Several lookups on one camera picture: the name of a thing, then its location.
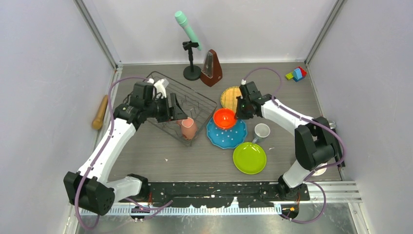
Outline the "black wire dish rack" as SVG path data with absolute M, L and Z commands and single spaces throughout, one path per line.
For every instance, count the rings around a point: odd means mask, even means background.
M 179 103 L 185 114 L 194 120 L 197 131 L 193 139 L 185 139 L 182 134 L 181 127 L 176 121 L 158 123 L 156 119 L 149 118 L 145 124 L 141 125 L 135 136 L 143 137 L 149 134 L 150 131 L 159 131 L 172 137 L 178 142 L 185 146 L 191 146 L 192 143 L 198 138 L 203 129 L 208 124 L 210 118 L 214 114 L 217 108 L 217 103 L 210 98 L 198 93 L 182 82 L 170 78 L 157 71 L 151 72 L 146 78 L 151 78 L 154 81 L 159 81 L 161 79 L 168 80 L 169 84 L 166 88 L 166 93 L 170 95 L 171 93 L 176 94 L 176 100 Z

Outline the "pink ceramic mug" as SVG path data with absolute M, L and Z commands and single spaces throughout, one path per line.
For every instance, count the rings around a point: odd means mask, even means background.
M 188 117 L 183 120 L 178 120 L 177 124 L 180 126 L 182 136 L 185 140 L 193 140 L 198 131 L 198 126 L 194 119 Z

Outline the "orange bowl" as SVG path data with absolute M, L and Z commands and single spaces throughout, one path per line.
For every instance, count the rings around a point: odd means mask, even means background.
M 218 128 L 227 130 L 235 126 L 237 119 L 234 111 L 228 108 L 221 108 L 214 113 L 213 122 Z

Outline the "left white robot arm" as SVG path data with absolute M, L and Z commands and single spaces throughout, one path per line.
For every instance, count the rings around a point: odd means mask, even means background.
M 145 201 L 150 194 L 148 179 L 128 174 L 125 178 L 109 182 L 109 173 L 126 143 L 148 118 L 159 123 L 183 120 L 177 96 L 131 96 L 129 102 L 114 109 L 113 120 L 89 159 L 76 173 L 68 172 L 63 181 L 71 204 L 97 215 L 106 215 L 115 202 L 133 197 Z

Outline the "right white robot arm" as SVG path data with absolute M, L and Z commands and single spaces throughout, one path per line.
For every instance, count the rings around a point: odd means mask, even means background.
M 261 117 L 281 126 L 294 137 L 295 162 L 278 180 L 278 194 L 291 200 L 311 173 L 338 156 L 341 147 L 324 117 L 312 118 L 285 106 L 270 94 L 263 95 L 254 82 L 242 81 L 236 118 Z

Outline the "white bowl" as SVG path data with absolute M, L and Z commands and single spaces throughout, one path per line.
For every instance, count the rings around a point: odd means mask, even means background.
M 327 165 L 327 163 L 323 163 L 317 167 L 315 172 L 311 175 L 311 177 L 316 177 L 324 174 L 326 172 L 326 168 L 323 168 L 323 166 Z

